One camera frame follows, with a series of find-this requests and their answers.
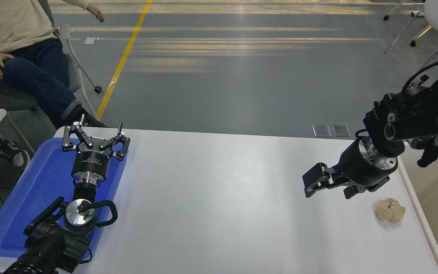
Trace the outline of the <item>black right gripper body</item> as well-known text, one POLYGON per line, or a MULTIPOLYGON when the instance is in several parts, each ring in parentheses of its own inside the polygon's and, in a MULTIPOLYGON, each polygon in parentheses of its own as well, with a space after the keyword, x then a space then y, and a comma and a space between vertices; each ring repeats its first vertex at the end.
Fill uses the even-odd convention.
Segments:
POLYGON ((390 179, 391 158, 382 155, 371 139, 356 139, 334 167, 332 179, 348 178, 360 193, 377 191, 390 179))

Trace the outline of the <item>person's left hand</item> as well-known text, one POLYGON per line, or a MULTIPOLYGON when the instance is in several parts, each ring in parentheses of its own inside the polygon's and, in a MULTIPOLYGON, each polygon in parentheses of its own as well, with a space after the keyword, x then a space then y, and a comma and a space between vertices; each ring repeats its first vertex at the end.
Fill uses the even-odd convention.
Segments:
POLYGON ((104 19, 104 15, 101 12, 101 10, 97 7, 95 7, 94 5, 89 4, 86 8, 86 10, 94 15, 94 17, 100 22, 100 23, 104 23, 105 19, 104 19))

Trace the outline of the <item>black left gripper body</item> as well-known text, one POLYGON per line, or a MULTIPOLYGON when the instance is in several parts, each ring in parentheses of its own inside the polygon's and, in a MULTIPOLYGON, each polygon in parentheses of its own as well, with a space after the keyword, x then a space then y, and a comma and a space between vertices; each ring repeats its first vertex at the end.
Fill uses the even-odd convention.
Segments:
POLYGON ((71 171, 72 176, 83 173, 95 173, 99 176, 107 176, 113 151, 111 148, 100 150, 104 139, 91 137, 92 148, 88 148, 85 142, 77 145, 76 157, 71 171))

